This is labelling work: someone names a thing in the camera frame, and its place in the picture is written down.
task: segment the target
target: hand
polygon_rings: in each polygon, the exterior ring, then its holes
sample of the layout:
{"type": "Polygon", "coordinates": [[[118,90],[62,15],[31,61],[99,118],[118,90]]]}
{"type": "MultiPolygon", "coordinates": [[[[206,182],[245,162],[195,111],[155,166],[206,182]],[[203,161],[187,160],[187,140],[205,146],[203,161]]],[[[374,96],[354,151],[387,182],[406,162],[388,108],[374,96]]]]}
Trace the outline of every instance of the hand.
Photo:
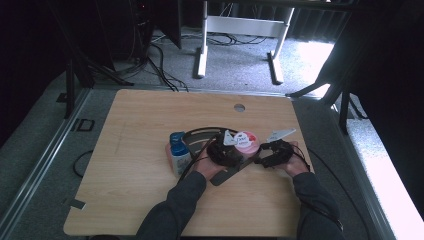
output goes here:
{"type": "Polygon", "coordinates": [[[225,166],[212,162],[206,152],[206,149],[203,150],[197,160],[198,161],[193,166],[193,170],[201,173],[206,178],[206,181],[211,180],[218,172],[226,169],[225,166]]]}
{"type": "MultiPolygon", "coordinates": [[[[296,147],[293,147],[293,150],[297,154],[299,154],[299,149],[297,149],[298,143],[297,142],[289,142],[289,143],[290,145],[296,146],[296,147]]],[[[274,166],[274,168],[283,169],[284,171],[287,172],[287,174],[290,177],[294,177],[300,173],[309,172],[308,168],[306,167],[306,164],[296,154],[293,154],[293,156],[289,159],[288,162],[276,165],[274,166]]]]}

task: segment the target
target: person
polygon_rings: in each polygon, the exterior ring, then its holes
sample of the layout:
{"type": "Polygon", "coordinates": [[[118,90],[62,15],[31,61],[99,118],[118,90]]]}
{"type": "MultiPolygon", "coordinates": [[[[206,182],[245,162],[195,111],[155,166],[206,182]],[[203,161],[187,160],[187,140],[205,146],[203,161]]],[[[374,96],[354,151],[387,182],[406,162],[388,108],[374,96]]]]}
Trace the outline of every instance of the person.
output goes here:
{"type": "MultiPolygon", "coordinates": [[[[297,147],[297,142],[290,142],[297,147]]],[[[137,231],[136,239],[179,239],[193,216],[197,201],[206,183],[225,169],[212,162],[204,151],[187,177],[172,188],[165,201],[154,206],[137,231]]],[[[292,177],[294,190],[301,204],[297,239],[344,239],[338,205],[297,155],[287,163],[274,166],[292,177]]]]}

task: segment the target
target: blue bottle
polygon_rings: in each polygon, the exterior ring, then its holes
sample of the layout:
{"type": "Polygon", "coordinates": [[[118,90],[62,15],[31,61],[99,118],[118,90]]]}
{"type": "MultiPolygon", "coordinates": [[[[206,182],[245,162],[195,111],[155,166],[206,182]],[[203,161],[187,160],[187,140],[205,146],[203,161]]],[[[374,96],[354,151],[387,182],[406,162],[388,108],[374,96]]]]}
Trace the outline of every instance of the blue bottle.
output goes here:
{"type": "Polygon", "coordinates": [[[182,137],[185,132],[174,132],[169,136],[171,145],[171,162],[174,175],[180,177],[187,165],[191,162],[191,155],[182,137]]]}

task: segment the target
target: floor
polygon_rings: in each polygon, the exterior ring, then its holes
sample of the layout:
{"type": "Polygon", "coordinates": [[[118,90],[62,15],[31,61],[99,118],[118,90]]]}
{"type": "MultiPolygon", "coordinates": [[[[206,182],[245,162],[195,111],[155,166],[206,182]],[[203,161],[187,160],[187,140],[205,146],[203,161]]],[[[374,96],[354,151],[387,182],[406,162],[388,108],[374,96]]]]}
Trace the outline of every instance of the floor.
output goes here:
{"type": "MultiPolygon", "coordinates": [[[[281,55],[285,82],[274,85],[266,52],[273,50],[275,39],[238,36],[240,41],[253,39],[256,44],[210,44],[206,76],[199,79],[195,76],[199,32],[185,29],[183,36],[182,49],[161,37],[160,32],[153,40],[164,53],[163,69],[169,79],[173,78],[169,81],[179,91],[185,90],[179,82],[183,81],[190,91],[284,96],[313,83],[332,49],[331,43],[286,40],[281,55]]],[[[218,36],[214,39],[227,40],[218,36]]],[[[151,48],[149,57],[159,65],[158,48],[151,48]]],[[[132,88],[171,91],[155,75],[151,65],[134,69],[132,61],[116,61],[115,64],[123,70],[122,78],[135,83],[132,88]]],[[[0,175],[4,176],[0,180],[4,196],[0,201],[0,229],[4,230],[0,239],[83,239],[63,233],[68,207],[62,202],[76,193],[81,180],[72,171],[73,162],[81,157],[79,168],[84,170],[89,162],[89,154],[84,153],[95,147],[114,94],[123,87],[101,76],[91,90],[77,87],[80,108],[74,118],[64,120],[65,105],[56,102],[64,91],[64,81],[65,74],[62,74],[50,84],[0,150],[0,175]],[[81,119],[95,120],[94,130],[72,129],[81,119]],[[63,140],[54,144],[52,139],[63,140]]],[[[323,87],[293,99],[293,105],[307,145],[318,153],[318,157],[312,159],[317,175],[334,191],[344,211],[342,221],[346,226],[346,238],[419,239],[417,236],[423,234],[420,231],[424,229],[423,222],[372,124],[351,111],[347,122],[349,135],[343,135],[337,126],[338,103],[326,106],[320,102],[325,90],[323,87]],[[343,179],[341,185],[332,172],[343,179]],[[349,186],[349,194],[344,192],[343,185],[349,186]]],[[[360,108],[359,100],[355,96],[352,98],[360,108]]]]}

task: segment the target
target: wooden table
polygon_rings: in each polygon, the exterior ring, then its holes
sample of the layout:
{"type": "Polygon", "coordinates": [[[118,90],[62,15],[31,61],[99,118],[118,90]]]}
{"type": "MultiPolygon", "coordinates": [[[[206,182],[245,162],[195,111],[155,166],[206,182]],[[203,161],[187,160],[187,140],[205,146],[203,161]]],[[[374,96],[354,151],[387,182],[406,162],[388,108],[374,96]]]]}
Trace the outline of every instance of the wooden table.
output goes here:
{"type": "MultiPolygon", "coordinates": [[[[165,154],[169,134],[200,127],[249,130],[265,142],[272,130],[296,128],[284,97],[120,90],[64,225],[69,235],[135,235],[144,217],[177,183],[165,154]],[[234,106],[243,104],[244,112],[234,106]]],[[[216,187],[208,183],[183,236],[295,236],[299,201],[291,178],[250,164],[216,187]]]]}

